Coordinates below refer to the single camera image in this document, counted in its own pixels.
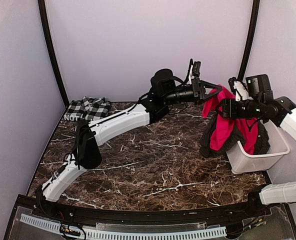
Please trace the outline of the red garment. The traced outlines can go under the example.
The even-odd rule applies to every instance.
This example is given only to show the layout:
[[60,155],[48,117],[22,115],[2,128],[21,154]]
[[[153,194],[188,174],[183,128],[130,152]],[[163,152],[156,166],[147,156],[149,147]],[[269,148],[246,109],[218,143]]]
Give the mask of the red garment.
[[242,144],[246,153],[254,154],[259,134],[257,118],[223,118],[216,113],[210,124],[209,133],[205,132],[204,137],[215,154],[230,150],[236,142]]

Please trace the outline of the black white checkered shirt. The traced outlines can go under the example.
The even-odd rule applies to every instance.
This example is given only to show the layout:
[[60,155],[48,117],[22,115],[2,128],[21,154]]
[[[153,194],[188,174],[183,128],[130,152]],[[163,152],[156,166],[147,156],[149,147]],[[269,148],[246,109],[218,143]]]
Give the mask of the black white checkered shirt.
[[73,100],[63,116],[65,121],[79,120],[96,121],[108,116],[111,102],[105,97],[95,98],[84,96],[81,100]]

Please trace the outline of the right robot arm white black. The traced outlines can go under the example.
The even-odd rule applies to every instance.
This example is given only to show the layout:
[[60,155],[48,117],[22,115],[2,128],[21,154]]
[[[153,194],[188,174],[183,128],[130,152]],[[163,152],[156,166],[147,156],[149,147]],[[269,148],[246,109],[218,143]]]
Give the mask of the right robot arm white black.
[[[270,120],[296,141],[296,104],[285,96],[264,102],[225,98],[220,102],[217,112],[226,119]],[[254,217],[263,205],[296,203],[296,181],[268,184],[252,193],[254,198],[243,205],[243,213],[248,217]]]

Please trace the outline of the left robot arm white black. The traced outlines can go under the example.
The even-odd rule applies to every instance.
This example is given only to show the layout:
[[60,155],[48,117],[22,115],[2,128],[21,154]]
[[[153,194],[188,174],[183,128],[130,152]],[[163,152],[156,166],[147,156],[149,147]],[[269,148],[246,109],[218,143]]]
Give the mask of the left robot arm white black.
[[96,121],[79,121],[75,145],[51,178],[37,188],[41,198],[39,210],[48,218],[59,213],[57,202],[62,193],[79,176],[97,168],[102,162],[99,147],[130,130],[161,120],[177,103],[201,104],[222,91],[220,85],[195,78],[190,84],[175,85],[176,77],[151,79],[151,88],[133,106]]

